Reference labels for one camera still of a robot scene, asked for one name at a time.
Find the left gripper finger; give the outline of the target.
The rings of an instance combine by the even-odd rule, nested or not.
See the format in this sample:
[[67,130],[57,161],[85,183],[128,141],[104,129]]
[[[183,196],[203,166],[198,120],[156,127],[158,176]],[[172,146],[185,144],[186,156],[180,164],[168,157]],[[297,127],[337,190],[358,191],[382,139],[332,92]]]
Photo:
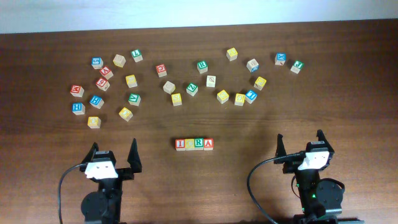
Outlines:
[[133,139],[131,148],[129,151],[129,155],[127,157],[127,162],[130,164],[130,168],[133,173],[141,173],[142,172],[142,163],[139,157],[139,153],[137,150],[137,140]]
[[91,149],[89,150],[89,152],[87,153],[87,155],[85,156],[85,158],[82,160],[81,163],[87,164],[87,163],[91,162],[93,160],[95,153],[98,150],[99,150],[98,144],[96,142],[94,142]]

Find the red I block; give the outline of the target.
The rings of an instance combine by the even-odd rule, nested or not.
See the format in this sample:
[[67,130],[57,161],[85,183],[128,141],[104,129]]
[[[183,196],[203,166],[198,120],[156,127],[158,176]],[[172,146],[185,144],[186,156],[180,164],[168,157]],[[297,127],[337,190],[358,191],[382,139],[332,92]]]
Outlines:
[[185,150],[185,140],[184,139],[176,139],[175,140],[175,149],[177,151],[184,151]]

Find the yellow C block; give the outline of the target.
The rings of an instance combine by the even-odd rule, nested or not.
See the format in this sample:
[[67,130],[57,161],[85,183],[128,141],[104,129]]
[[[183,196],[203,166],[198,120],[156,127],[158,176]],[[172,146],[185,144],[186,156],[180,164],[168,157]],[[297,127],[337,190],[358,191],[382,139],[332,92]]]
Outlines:
[[193,151],[195,149],[195,140],[194,139],[185,139],[185,150]]

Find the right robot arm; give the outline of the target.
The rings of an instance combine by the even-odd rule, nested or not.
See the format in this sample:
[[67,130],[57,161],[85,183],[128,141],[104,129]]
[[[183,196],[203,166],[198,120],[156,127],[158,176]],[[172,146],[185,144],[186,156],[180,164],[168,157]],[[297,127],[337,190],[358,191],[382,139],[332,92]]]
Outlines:
[[342,213],[341,203],[345,185],[335,179],[320,177],[335,153],[321,129],[317,131],[317,141],[308,142],[306,149],[295,154],[287,154],[283,135],[277,135],[275,164],[283,164],[285,174],[293,174],[303,213],[294,215],[294,223],[338,223],[337,215]]

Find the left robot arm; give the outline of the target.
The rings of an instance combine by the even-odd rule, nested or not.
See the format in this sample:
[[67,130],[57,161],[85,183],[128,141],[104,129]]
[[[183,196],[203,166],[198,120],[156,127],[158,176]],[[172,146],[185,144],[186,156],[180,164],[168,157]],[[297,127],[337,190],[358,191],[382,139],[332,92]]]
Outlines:
[[132,141],[127,162],[129,167],[115,168],[114,153],[100,151],[97,143],[93,143],[80,168],[87,179],[98,184],[98,189],[82,200],[81,212],[85,217],[85,223],[120,222],[123,182],[133,180],[134,174],[142,172],[135,139]]

